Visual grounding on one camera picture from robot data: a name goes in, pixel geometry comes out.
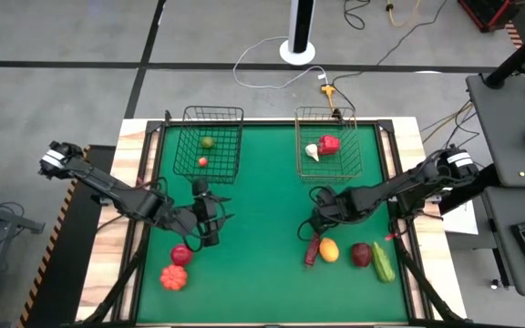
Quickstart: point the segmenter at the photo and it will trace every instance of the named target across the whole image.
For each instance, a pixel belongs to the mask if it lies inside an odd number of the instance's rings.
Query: white stand
[[[315,47],[311,42],[307,42],[307,48],[301,54],[295,54],[289,50],[289,40],[283,42],[279,48],[281,58],[291,65],[309,64],[315,57]]]

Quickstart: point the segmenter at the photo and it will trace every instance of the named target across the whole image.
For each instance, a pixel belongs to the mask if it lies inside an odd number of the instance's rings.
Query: wire basket
[[[187,107],[173,172],[189,181],[204,177],[212,183],[233,183],[240,163],[243,119],[241,108]],[[205,137],[213,138],[212,148],[202,146]],[[206,158],[208,165],[200,167],[200,158]]]
[[[298,108],[295,110],[297,172],[303,182],[341,183],[362,172],[360,138],[351,108]],[[320,155],[315,161],[305,153],[309,144],[319,143],[324,135],[340,140],[340,149],[333,155]]]

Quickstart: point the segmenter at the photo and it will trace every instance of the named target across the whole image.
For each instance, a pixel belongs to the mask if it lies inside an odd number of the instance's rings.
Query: green lime
[[[210,149],[214,147],[214,138],[212,137],[204,137],[201,139],[201,146],[206,149]]]

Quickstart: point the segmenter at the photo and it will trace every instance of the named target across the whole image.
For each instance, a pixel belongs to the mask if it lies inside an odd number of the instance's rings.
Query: orange tomato
[[[171,264],[163,268],[161,271],[161,284],[165,289],[170,291],[178,291],[186,285],[188,281],[188,273],[179,265]]]

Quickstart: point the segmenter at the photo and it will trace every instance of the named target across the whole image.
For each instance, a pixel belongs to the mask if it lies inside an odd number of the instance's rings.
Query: black and yellow hazard tape
[[[511,23],[511,21],[506,24],[506,32],[508,32],[511,42],[513,42],[516,49],[520,48],[523,42],[521,41],[521,37],[518,34],[518,29],[513,25],[513,23]]]
[[[83,149],[85,159],[87,158],[89,149],[90,147],[86,147]],[[68,206],[70,205],[70,201],[72,200],[72,196],[74,195],[74,189],[76,188],[76,186],[77,180],[72,179],[68,186],[67,195],[65,196],[64,201],[62,202],[62,207],[60,208],[60,213],[58,214],[58,217],[56,219],[56,224],[54,225],[54,229],[52,229],[52,233],[50,234],[50,240],[47,242],[46,250],[44,251],[44,256],[42,256],[42,261],[40,262],[40,265],[37,268],[36,277],[34,278],[32,287],[29,290],[27,301],[26,303],[24,303],[24,310],[22,311],[19,317],[17,328],[24,328],[27,325],[29,312],[34,307],[34,302],[36,301],[37,296],[37,290],[42,284],[42,279],[44,277],[44,274],[46,273],[47,265],[50,263],[52,251],[54,250],[54,246],[56,245],[58,234],[60,233],[60,230],[62,230],[62,223],[64,222],[64,218],[66,217]]]

